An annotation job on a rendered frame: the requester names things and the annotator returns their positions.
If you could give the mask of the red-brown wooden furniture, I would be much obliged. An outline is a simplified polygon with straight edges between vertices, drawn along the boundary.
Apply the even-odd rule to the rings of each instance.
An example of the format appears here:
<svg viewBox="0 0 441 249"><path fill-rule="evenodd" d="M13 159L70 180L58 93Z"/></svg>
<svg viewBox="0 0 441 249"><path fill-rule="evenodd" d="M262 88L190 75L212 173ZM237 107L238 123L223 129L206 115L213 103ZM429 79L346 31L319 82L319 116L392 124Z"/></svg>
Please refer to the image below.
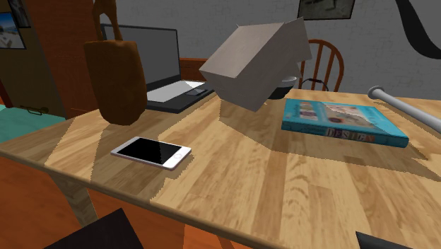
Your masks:
<svg viewBox="0 0 441 249"><path fill-rule="evenodd" d="M207 61L204 58L180 58L180 72L182 80L206 81L199 69Z"/></svg>

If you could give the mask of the grey framed wall picture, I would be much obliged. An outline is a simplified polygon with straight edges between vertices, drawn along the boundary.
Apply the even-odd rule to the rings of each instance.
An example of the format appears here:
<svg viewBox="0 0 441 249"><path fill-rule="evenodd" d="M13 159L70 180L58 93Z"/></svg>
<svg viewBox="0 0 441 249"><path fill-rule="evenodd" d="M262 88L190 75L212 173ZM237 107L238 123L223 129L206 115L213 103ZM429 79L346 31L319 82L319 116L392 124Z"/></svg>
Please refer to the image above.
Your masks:
<svg viewBox="0 0 441 249"><path fill-rule="evenodd" d="M7 0L19 28L31 28L22 0Z"/></svg>

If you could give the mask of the white smartphone with black screen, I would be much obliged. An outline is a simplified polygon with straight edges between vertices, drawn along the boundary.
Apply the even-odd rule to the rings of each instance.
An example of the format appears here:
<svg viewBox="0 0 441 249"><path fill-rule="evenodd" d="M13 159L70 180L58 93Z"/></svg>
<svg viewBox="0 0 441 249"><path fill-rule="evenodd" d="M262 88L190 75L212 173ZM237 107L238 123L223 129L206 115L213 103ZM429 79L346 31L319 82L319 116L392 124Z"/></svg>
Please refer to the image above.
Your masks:
<svg viewBox="0 0 441 249"><path fill-rule="evenodd" d="M133 137L111 150L110 154L150 166L174 170L192 149L144 137Z"/></svg>

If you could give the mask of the brown tote bag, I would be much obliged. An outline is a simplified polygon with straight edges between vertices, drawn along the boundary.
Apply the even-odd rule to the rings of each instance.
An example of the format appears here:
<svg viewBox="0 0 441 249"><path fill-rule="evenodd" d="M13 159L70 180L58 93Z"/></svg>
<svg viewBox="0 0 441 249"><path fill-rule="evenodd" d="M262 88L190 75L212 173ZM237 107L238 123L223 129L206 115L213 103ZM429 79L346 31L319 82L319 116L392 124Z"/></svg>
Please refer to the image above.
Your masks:
<svg viewBox="0 0 441 249"><path fill-rule="evenodd" d="M114 33L105 40L100 15ZM116 0L95 0L92 9L98 39L83 46L90 82L102 117L111 124L131 125L146 109L147 90L137 44L124 41L117 21Z"/></svg>

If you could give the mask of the blue hardcover book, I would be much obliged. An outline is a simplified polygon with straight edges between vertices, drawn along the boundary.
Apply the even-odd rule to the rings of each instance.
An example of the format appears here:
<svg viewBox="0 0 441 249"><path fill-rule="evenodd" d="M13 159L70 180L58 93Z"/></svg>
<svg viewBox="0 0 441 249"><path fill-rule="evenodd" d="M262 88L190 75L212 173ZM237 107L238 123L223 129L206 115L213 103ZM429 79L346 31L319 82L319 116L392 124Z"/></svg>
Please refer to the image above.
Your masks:
<svg viewBox="0 0 441 249"><path fill-rule="evenodd" d="M409 138L377 108L287 99L281 129L405 148Z"/></svg>

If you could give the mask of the grey open cardboard box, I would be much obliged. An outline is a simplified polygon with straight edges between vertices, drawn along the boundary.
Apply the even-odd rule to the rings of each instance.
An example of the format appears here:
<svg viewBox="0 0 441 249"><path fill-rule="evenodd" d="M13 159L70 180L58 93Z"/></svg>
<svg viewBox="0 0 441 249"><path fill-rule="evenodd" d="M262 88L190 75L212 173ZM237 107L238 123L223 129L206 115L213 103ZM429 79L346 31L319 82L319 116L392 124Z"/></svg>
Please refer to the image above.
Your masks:
<svg viewBox="0 0 441 249"><path fill-rule="evenodd" d="M303 18L287 23L243 25L199 71L219 98L256 112L298 64L312 58Z"/></svg>

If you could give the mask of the light wooden table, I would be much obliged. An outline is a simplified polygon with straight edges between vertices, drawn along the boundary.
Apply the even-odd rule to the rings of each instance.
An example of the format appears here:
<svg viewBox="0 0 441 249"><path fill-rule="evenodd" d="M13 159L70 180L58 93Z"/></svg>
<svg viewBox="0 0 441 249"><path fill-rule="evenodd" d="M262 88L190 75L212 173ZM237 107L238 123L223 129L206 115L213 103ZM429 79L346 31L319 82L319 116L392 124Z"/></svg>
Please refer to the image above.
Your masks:
<svg viewBox="0 0 441 249"><path fill-rule="evenodd" d="M147 110L129 126L98 110L0 144L47 172L82 224L97 190L251 248L359 249L357 232L441 249L441 134L366 95L293 89L292 99L377 108L401 149L281 129L284 100L258 111L216 95L180 114ZM192 149L174 170L110 154L133 137Z"/></svg>

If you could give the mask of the dark framed wall picture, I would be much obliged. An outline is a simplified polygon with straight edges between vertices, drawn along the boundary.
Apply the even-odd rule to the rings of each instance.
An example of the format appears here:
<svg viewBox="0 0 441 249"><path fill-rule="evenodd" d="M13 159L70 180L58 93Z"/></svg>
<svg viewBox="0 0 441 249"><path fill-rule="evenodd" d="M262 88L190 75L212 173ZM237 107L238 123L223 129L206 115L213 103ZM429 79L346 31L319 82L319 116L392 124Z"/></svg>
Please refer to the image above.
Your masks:
<svg viewBox="0 0 441 249"><path fill-rule="evenodd" d="M350 19L355 0L300 0L298 18L305 21Z"/></svg>

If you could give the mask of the blue framed wall picture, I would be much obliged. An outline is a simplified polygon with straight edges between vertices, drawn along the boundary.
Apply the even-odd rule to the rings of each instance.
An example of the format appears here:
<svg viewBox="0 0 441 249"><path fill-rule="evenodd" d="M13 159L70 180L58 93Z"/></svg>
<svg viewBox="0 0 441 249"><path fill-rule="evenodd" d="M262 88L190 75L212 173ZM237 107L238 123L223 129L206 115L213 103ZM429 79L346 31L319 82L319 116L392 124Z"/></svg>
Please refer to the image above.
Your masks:
<svg viewBox="0 0 441 249"><path fill-rule="evenodd" d="M0 49L26 49L11 12L0 13Z"/></svg>

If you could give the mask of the grey baseball bat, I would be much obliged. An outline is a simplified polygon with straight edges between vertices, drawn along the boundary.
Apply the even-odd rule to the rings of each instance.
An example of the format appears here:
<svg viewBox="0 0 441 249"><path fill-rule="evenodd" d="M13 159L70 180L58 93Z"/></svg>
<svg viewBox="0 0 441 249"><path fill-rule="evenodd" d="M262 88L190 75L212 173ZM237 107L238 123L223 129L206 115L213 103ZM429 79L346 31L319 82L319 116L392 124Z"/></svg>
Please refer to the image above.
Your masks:
<svg viewBox="0 0 441 249"><path fill-rule="evenodd" d="M441 120L433 115L430 115L418 108L413 107L392 95L384 92L383 87L381 86L373 86L367 92L367 95L371 99L380 99L389 105L399 109L400 111L405 112L407 115L412 116L423 124L429 126L434 129L436 132L441 134Z"/></svg>

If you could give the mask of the dark bowl with white rim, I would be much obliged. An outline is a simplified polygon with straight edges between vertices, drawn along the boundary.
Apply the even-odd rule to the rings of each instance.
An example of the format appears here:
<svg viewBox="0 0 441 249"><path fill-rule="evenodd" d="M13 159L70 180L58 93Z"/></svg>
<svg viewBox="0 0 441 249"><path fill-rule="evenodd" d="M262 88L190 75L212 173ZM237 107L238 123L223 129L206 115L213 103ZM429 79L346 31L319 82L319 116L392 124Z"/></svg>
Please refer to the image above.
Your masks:
<svg viewBox="0 0 441 249"><path fill-rule="evenodd" d="M291 88L294 87L297 80L298 78L295 76L289 76L283 79L281 84L269 96L269 99L278 100L284 98Z"/></svg>

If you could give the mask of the black open laptop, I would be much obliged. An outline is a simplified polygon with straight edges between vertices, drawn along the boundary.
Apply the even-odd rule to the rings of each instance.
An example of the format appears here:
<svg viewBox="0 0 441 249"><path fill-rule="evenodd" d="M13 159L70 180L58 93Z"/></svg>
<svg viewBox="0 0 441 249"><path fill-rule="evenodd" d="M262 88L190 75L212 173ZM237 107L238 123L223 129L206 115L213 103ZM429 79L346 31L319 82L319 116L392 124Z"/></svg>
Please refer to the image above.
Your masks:
<svg viewBox="0 0 441 249"><path fill-rule="evenodd" d="M205 81L183 80L178 33L170 28L120 25L124 40L137 44L149 110L180 113L214 92Z"/></svg>

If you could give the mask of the teal bed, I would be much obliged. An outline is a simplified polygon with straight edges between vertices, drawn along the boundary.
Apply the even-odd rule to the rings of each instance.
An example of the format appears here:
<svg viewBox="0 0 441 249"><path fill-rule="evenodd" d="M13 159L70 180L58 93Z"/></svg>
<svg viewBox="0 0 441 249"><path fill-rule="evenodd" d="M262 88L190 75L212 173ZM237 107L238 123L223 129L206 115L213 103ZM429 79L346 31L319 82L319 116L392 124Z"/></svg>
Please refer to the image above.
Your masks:
<svg viewBox="0 0 441 249"><path fill-rule="evenodd" d="M0 143L63 122L64 117L31 114L20 108L7 108L0 104Z"/></svg>

